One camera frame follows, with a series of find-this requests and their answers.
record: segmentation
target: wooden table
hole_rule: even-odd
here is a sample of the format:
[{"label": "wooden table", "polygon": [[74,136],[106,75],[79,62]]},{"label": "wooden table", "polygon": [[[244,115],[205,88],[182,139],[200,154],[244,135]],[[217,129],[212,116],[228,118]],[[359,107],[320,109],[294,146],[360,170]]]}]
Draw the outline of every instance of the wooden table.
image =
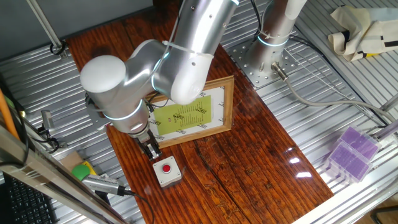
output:
[{"label": "wooden table", "polygon": [[[99,55],[127,60],[147,39],[168,40],[176,16],[172,2],[67,42],[79,70]],[[156,223],[292,223],[333,196],[219,46],[208,80],[228,75],[235,77],[232,130],[162,150],[160,159],[173,155],[183,173],[176,186],[160,188],[154,162],[127,134],[108,127],[129,185],[153,206]],[[150,223],[149,208],[137,202]]]}]

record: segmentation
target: red button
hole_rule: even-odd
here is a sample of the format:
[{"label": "red button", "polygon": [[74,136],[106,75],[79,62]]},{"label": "red button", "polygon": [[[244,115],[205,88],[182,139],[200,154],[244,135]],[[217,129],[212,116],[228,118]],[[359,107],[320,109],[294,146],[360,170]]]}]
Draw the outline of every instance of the red button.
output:
[{"label": "red button", "polygon": [[168,174],[170,172],[170,170],[171,170],[171,167],[169,165],[164,165],[163,166],[163,172],[165,174]]}]

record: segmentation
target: keyboard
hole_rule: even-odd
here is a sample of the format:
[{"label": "keyboard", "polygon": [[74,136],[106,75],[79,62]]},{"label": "keyboard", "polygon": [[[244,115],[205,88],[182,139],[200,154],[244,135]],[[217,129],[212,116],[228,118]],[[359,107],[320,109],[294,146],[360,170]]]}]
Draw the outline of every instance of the keyboard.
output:
[{"label": "keyboard", "polygon": [[8,214],[8,223],[55,223],[48,196],[7,174],[4,174],[4,181],[5,184],[1,187],[0,195],[3,203],[1,213],[5,214],[1,217]]}]

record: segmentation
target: green object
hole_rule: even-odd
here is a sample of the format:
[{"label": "green object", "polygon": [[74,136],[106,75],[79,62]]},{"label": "green object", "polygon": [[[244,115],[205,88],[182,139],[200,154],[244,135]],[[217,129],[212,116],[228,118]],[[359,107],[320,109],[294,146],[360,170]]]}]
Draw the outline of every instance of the green object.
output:
[{"label": "green object", "polygon": [[72,174],[77,177],[77,179],[83,180],[83,178],[90,174],[90,168],[86,165],[80,164],[73,168]]},{"label": "green object", "polygon": [[170,105],[154,110],[159,135],[211,122],[211,96],[197,98],[188,105]]},{"label": "green object", "polygon": [[4,96],[4,98],[6,99],[6,102],[10,107],[15,108],[14,103],[8,97]]}]

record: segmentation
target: purple box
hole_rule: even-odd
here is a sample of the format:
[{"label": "purple box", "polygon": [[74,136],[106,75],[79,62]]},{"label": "purple box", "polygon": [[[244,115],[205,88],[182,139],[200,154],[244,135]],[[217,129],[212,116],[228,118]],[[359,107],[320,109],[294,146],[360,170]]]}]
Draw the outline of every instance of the purple box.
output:
[{"label": "purple box", "polygon": [[371,170],[371,160],[380,144],[358,128],[348,127],[333,147],[325,165],[346,180],[358,183]]},{"label": "purple box", "polygon": [[328,158],[331,169],[348,177],[354,182],[360,182],[372,168],[372,164],[344,142],[339,143]]},{"label": "purple box", "polygon": [[373,159],[380,148],[380,145],[371,136],[357,131],[353,127],[348,127],[339,141],[344,141],[369,161]]}]

